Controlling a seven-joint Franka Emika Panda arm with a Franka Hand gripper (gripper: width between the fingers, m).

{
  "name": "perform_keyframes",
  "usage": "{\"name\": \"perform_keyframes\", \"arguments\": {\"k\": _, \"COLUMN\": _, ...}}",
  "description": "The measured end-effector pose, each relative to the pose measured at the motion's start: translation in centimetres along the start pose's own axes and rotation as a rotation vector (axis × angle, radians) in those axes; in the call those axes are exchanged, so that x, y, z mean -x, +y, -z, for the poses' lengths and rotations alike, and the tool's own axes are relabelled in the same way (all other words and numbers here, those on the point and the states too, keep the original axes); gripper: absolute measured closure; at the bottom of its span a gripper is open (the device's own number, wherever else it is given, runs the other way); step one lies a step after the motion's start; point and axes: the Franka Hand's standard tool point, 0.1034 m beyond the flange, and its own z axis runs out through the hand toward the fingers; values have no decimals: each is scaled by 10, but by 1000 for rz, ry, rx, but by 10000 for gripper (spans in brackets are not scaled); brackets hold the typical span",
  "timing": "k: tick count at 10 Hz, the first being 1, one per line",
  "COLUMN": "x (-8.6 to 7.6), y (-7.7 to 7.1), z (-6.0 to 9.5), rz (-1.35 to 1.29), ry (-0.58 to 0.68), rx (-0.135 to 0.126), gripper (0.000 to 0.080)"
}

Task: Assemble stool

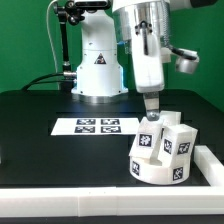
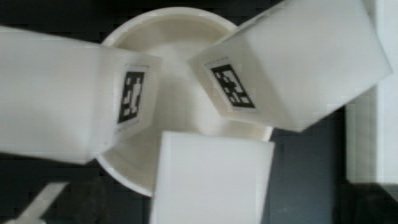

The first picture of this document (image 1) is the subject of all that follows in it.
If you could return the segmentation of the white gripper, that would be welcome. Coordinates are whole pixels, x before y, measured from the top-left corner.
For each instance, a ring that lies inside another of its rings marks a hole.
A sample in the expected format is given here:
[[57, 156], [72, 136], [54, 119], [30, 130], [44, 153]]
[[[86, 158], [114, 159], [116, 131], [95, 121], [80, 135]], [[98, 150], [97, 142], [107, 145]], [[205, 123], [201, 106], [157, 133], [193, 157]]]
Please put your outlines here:
[[199, 63], [199, 56], [195, 51], [162, 47], [160, 38], [144, 29], [132, 33], [131, 50], [136, 89], [144, 93], [147, 119], [157, 121], [160, 116], [158, 91], [164, 89], [163, 63], [170, 60], [171, 54], [176, 55], [176, 69], [192, 74]]

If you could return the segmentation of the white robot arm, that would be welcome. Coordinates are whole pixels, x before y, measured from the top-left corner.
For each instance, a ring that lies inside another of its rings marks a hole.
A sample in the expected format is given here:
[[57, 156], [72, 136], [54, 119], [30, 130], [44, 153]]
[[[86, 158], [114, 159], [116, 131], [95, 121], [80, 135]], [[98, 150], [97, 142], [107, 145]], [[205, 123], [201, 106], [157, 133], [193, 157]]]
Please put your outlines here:
[[82, 63], [76, 93], [94, 101], [125, 91], [117, 46], [132, 54], [136, 90], [144, 96], [146, 116], [159, 119], [159, 92], [164, 89], [163, 65], [176, 57], [176, 70], [194, 73], [198, 53], [170, 42], [170, 13], [213, 5], [218, 0], [74, 0], [84, 14]]

